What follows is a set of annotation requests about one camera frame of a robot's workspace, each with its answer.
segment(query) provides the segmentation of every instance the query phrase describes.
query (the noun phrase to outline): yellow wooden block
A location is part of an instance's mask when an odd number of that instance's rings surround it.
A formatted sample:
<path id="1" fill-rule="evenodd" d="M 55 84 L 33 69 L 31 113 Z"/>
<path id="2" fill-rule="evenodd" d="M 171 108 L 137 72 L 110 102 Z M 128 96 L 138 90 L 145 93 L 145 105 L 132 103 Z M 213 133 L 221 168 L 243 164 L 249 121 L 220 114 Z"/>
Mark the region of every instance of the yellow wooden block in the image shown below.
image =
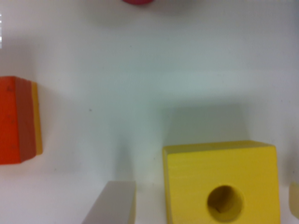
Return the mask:
<path id="1" fill-rule="evenodd" d="M 276 148 L 253 141 L 165 147 L 168 224 L 278 224 Z"/>

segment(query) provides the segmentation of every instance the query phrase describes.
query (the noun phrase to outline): white background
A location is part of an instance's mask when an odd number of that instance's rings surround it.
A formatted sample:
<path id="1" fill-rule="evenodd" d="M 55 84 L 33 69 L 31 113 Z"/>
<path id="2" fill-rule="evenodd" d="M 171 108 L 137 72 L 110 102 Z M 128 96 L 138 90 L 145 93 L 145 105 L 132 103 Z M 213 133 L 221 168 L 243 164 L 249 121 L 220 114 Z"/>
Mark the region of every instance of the white background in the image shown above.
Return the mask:
<path id="1" fill-rule="evenodd" d="M 108 180 L 136 180 L 136 223 L 164 224 L 163 145 L 243 139 L 277 146 L 281 223 L 297 223 L 299 2 L 1 0 L 0 13 L 0 76 L 39 83 L 44 143 L 0 167 L 1 224 L 79 224 Z"/>

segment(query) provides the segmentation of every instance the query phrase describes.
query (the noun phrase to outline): wooden block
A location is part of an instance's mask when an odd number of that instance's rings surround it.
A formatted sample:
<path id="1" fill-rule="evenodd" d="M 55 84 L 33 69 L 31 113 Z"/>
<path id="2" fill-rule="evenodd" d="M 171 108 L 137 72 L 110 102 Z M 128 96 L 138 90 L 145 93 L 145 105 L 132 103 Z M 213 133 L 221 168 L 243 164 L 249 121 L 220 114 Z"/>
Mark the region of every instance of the wooden block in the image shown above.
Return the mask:
<path id="1" fill-rule="evenodd" d="M 168 224 L 280 223 L 274 146 L 172 146 L 163 155 Z"/>
<path id="2" fill-rule="evenodd" d="M 37 85 L 0 77 L 0 164 L 21 163 L 42 153 Z"/>
<path id="3" fill-rule="evenodd" d="M 83 224 L 134 224 L 136 183 L 109 181 Z"/>
<path id="4" fill-rule="evenodd" d="M 299 218 L 299 185 L 294 182 L 289 188 L 289 207 L 292 215 Z"/>

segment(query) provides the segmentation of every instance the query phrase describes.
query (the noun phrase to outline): circular hole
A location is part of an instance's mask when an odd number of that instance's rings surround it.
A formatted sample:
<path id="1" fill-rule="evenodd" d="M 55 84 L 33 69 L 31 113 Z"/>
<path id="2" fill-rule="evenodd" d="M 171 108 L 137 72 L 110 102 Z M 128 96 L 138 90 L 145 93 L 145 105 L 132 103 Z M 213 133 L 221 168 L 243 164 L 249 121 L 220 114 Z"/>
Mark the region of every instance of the circular hole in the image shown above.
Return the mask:
<path id="1" fill-rule="evenodd" d="M 242 197 L 240 193 L 230 187 L 221 186 L 209 194 L 207 207 L 210 215 L 219 222 L 235 220 L 242 210 Z"/>

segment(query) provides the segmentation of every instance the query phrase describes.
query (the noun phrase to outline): red object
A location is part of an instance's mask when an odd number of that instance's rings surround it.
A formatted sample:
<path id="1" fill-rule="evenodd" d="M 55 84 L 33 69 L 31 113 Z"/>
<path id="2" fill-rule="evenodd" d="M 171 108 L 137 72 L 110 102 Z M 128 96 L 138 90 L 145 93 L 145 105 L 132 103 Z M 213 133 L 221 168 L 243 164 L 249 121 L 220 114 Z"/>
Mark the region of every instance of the red object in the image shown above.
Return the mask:
<path id="1" fill-rule="evenodd" d="M 123 0 L 123 2 L 133 4 L 133 5 L 143 5 L 147 3 L 151 3 L 153 0 Z"/>
<path id="2" fill-rule="evenodd" d="M 0 77 L 0 164 L 21 163 L 36 155 L 32 83 Z"/>

